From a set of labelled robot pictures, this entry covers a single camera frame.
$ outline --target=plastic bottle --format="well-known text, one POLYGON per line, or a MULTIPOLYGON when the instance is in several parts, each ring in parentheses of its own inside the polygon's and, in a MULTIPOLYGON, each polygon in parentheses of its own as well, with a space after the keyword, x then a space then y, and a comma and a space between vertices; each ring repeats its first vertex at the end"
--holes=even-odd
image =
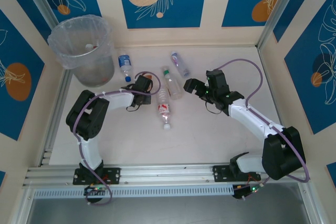
POLYGON ((182 60, 181 56, 177 52, 172 52, 171 59, 180 75, 183 78, 188 78, 190 76, 190 72, 187 69, 186 64, 182 60))
POLYGON ((159 92, 156 95, 157 98, 157 103, 158 103, 158 112, 159 112, 159 117, 163 121, 164 125, 163 128, 165 130, 170 129, 170 106, 168 103, 168 92, 166 89, 160 89, 159 92))
POLYGON ((168 88, 170 98, 177 100, 182 97, 182 90, 176 78, 169 72, 168 67, 162 67, 164 79, 168 88))
POLYGON ((131 64, 130 56, 122 53, 118 57, 118 62, 119 62, 120 71, 125 76, 125 81, 130 82, 132 80, 132 76, 133 76, 132 75, 132 64, 131 64))

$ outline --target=clear plastic bin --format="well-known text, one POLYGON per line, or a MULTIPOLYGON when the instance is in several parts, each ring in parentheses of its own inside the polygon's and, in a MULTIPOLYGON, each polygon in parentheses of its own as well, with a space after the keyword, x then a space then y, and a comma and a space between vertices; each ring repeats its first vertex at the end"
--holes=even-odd
POLYGON ((85 86, 98 87, 114 75, 112 28, 95 15, 58 24, 48 37, 49 47, 65 69, 72 69, 85 86))

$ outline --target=purple cable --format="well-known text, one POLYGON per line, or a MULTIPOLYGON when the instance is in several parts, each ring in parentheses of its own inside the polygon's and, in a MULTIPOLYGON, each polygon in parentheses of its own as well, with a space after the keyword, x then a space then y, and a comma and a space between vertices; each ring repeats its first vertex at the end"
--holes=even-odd
MULTIPOLYGON (((78 143, 79 143, 79 153, 80 153, 80 156, 81 156, 81 158, 83 159, 83 162, 84 162, 84 164, 86 165, 86 168, 104 185, 104 187, 106 187, 106 189, 108 190, 108 192, 110 193, 110 198, 109 198, 109 200, 107 201, 107 202, 105 202, 105 203, 99 203, 99 204, 96 204, 96 203, 92 203, 92 205, 94 205, 94 206, 104 206, 104 205, 107 205, 107 204, 109 204, 109 203, 111 203, 111 201, 112 201, 112 191, 111 191, 111 189, 110 189, 110 187, 105 183, 105 181, 104 180, 102 180, 102 178, 101 177, 99 177, 99 175, 96 173, 96 172, 94 172, 94 170, 89 166, 89 164, 88 164, 88 162, 86 161, 86 159, 85 159, 85 157, 84 157, 84 154, 83 154, 83 150, 82 150, 82 143, 81 143, 81 139, 80 139, 80 137, 77 135, 77 133, 76 133, 76 128, 77 128, 77 125, 78 125, 78 122, 79 122, 79 120, 80 120, 80 118, 82 117, 82 115, 83 115, 83 113, 84 113, 84 111, 87 109, 87 107, 95 100, 95 99, 97 99, 97 98, 99 98, 99 97, 103 97, 103 96, 105 96, 105 95, 112 95, 112 94, 117 94, 117 93, 137 93, 137 94, 143 94, 143 95, 155 95, 155 94, 157 94, 158 92, 159 92, 159 90, 161 89, 161 81, 160 81, 160 79, 157 77, 157 75, 156 74, 154 74, 154 73, 152 73, 152 72, 149 72, 149 71, 143 71, 143 72, 140 72, 140 73, 138 73, 136 76, 135 76, 135 78, 137 78, 138 77, 138 75, 140 75, 140 74, 143 74, 143 73, 150 73, 150 74, 152 74, 153 76, 155 76, 156 77, 156 79, 158 80, 158 82, 159 82, 159 88, 154 92, 154 93, 143 93, 143 92, 139 92, 139 91, 133 91, 133 90, 117 90, 117 91, 110 91, 110 92, 106 92, 106 93, 102 93, 102 94, 97 94, 95 97, 93 97, 91 100, 89 100, 85 105, 84 105, 84 107, 82 108, 82 110, 79 112, 79 114, 78 114, 78 117, 77 117, 77 119, 76 119, 76 121, 75 121, 75 124, 73 125, 74 127, 73 127, 73 129, 72 129, 72 133, 74 134, 74 136, 75 136, 75 138, 77 139, 77 141, 78 141, 78 143)), ((85 197, 85 200, 88 202, 88 204, 91 204, 90 202, 89 202, 89 200, 88 200, 88 196, 91 194, 91 192, 92 191, 90 191, 87 195, 86 195, 86 197, 85 197)))
MULTIPOLYGON (((260 84, 259 86, 257 87, 257 89, 255 91, 252 92, 252 94, 250 94, 247 99, 246 99, 246 102, 245 102, 245 105, 246 107, 248 108, 248 110, 254 114, 256 117, 258 117, 260 120, 262 120, 264 123, 266 123, 268 126, 270 125, 270 122, 268 122, 266 119, 264 119, 261 115, 259 115, 257 112, 255 112, 253 109, 249 108, 248 107, 248 101, 250 100, 250 98, 252 96, 254 96, 255 93, 257 93, 259 91, 259 89, 261 88, 262 86, 262 83, 264 81, 264 77, 263 77, 263 73, 261 71, 261 69, 258 67, 257 64, 255 64, 253 61, 251 60, 247 60, 247 59, 234 59, 234 60, 231 60, 227 63, 225 63, 224 65, 220 66, 219 68, 216 68, 217 69, 221 69, 223 67, 225 67, 226 65, 232 63, 232 62, 235 62, 235 61, 245 61, 245 62, 248 62, 248 63, 251 63, 253 66, 255 66, 260 74, 260 84)), ((299 181, 299 182, 302 182, 302 183, 307 183, 309 181, 309 172, 308 172, 308 168, 305 164, 305 162, 303 161, 302 157, 300 156, 299 152, 295 149, 295 147, 292 145, 292 143, 288 140, 288 138, 283 135, 283 133, 281 131, 279 131, 277 128, 275 128, 274 126, 271 127, 274 131, 276 131, 282 138, 283 140, 285 140, 285 142, 288 144, 288 146, 293 150, 294 154, 297 156, 297 158, 299 159, 302 167, 303 167, 303 170, 305 171, 305 175, 306 175, 306 178, 305 179, 300 179, 300 178, 296 178, 292 175, 287 175, 287 177, 289 178, 292 178, 296 181, 299 181)))

